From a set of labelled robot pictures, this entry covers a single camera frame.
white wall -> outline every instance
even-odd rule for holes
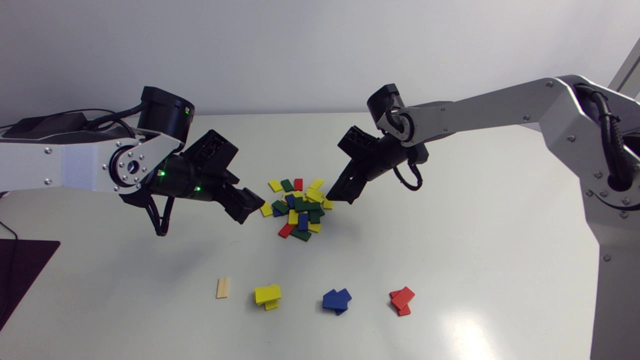
[[[0,124],[144,85],[199,114],[364,111],[396,82],[408,104],[544,76],[607,85],[640,33],[629,0],[3,0]]]

red block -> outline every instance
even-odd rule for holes
[[[294,191],[302,191],[302,179],[294,179],[293,180],[293,190]]]
[[[414,292],[405,286],[395,295],[395,297],[391,299],[391,304],[393,304],[396,309],[402,309],[407,305],[407,303],[409,303],[409,301],[411,301],[411,299],[413,299],[414,296]]]
[[[280,229],[280,231],[278,232],[278,235],[282,236],[283,238],[287,238],[287,236],[289,236],[289,234],[291,234],[291,231],[295,228],[295,225],[289,225],[289,224],[284,224],[284,226],[282,227],[282,229]]]
[[[402,309],[398,310],[398,316],[409,315],[411,313],[411,309],[409,309],[409,305],[404,306]]]

black cable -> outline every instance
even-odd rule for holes
[[[122,118],[125,117],[130,117],[131,115],[137,114],[139,112],[141,112],[142,110],[144,110],[147,107],[147,103],[143,102],[137,106],[134,106],[131,109],[128,110],[124,110],[124,111],[119,111],[117,113],[113,113],[110,115],[105,115],[103,117],[99,117],[93,121],[91,121],[89,124],[87,124],[86,129],[87,130],[94,130],[97,131],[98,128],[102,129],[102,130],[106,130],[108,128],[111,127],[111,125],[107,126],[106,128],[102,127],[100,128],[99,126],[102,124],[105,124],[107,122],[117,122],[118,124],[120,124],[122,127],[124,127],[124,129],[127,131],[127,133],[129,134],[130,137],[132,138],[136,138],[136,134],[133,132],[133,130],[131,129],[131,127],[122,120]]]
[[[418,169],[418,166],[416,166],[416,164],[408,164],[408,165],[411,172],[413,172],[413,174],[415,175],[415,178],[417,180],[416,185],[411,185],[410,183],[407,183],[406,180],[404,180],[404,178],[402,177],[402,174],[400,174],[400,170],[398,170],[398,167],[394,167],[394,174],[396,175],[398,180],[400,180],[402,185],[404,185],[407,189],[413,192],[416,192],[420,189],[420,187],[422,187],[422,174],[420,174],[420,170]]]
[[[62,111],[59,113],[54,113],[54,114],[50,114],[50,115],[45,115],[43,117],[51,117],[51,116],[58,116],[58,115],[64,115],[64,114],[69,114],[69,113],[81,113],[83,111],[103,111],[105,113],[112,113],[115,114],[115,111],[113,110],[108,110],[108,109],[100,109],[100,108],[87,108],[87,109],[75,109],[75,110],[67,110],[67,111]],[[14,125],[18,124],[17,122],[15,124],[11,124],[11,125],[3,125],[0,126],[0,129],[4,129],[6,127],[12,127]]]
[[[158,208],[156,207],[156,203],[153,199],[151,199],[147,207],[145,207],[145,210],[147,210],[147,214],[149,215],[149,219],[151,219],[151,223],[154,225],[154,229],[158,236],[166,236],[169,232],[169,218],[171,216],[174,201],[174,197],[167,197],[162,217],[160,217],[160,213],[158,213]]]
[[[7,225],[4,224],[4,222],[0,221],[0,225],[2,225],[2,227],[4,227],[5,229],[9,230],[9,232],[11,232],[13,234],[13,237],[15,237],[16,240],[18,240],[18,234],[15,233],[15,231],[13,231],[11,229],[11,227],[8,227]]]
[[[600,137],[607,167],[611,173],[611,187],[619,191],[628,189],[633,183],[633,174],[618,126],[620,119],[611,113],[608,99],[602,92],[584,84],[578,84],[575,88],[588,96],[588,99],[598,108]]]

yellow block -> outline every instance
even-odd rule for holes
[[[313,189],[313,190],[318,190],[318,189],[320,189],[320,186],[322,186],[322,184],[324,184],[324,180],[316,179],[316,180],[314,180],[313,183],[311,183],[311,185],[309,185],[309,188]]]
[[[298,213],[296,210],[289,210],[289,225],[298,225]]]
[[[258,305],[282,298],[280,287],[276,284],[255,288],[253,292],[255,294],[255,303]]]
[[[277,309],[277,308],[278,308],[278,301],[277,300],[267,301],[267,302],[264,303],[264,309],[266,311]]]
[[[269,182],[269,186],[271,187],[271,189],[273,190],[273,192],[281,192],[282,191],[282,185],[280,185],[280,182],[277,180],[271,180]]]
[[[271,204],[269,204],[266,201],[264,202],[264,205],[262,205],[262,207],[260,208],[260,211],[262,212],[262,216],[264,217],[270,217],[271,215],[273,215]]]
[[[314,233],[319,233],[320,229],[322,229],[322,224],[311,224],[309,223],[309,231],[312,231]]]
[[[319,192],[317,190],[309,188],[309,189],[307,189],[306,194],[307,194],[307,199],[311,199],[311,200],[316,201],[316,202],[322,202],[322,200],[323,200],[323,198],[322,198],[322,196],[324,195],[323,192]]]

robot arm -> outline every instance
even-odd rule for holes
[[[580,179],[600,244],[591,358],[640,359],[640,104],[580,76],[532,81],[456,102],[405,106],[395,85],[367,101],[375,138],[352,127],[339,147],[351,161],[327,198],[352,203],[366,182],[394,169],[411,190],[424,143],[458,131],[537,122],[545,143]],[[418,179],[408,185],[397,166]]]
[[[238,149],[210,130],[184,147],[194,115],[187,100],[146,86],[133,109],[88,122],[81,113],[23,119],[0,138],[0,190],[64,186],[120,195],[166,235],[174,198],[217,201],[242,224],[264,201],[227,170]],[[137,128],[121,118],[141,111]],[[124,127],[100,125],[114,122]],[[160,216],[151,195],[167,197]]]

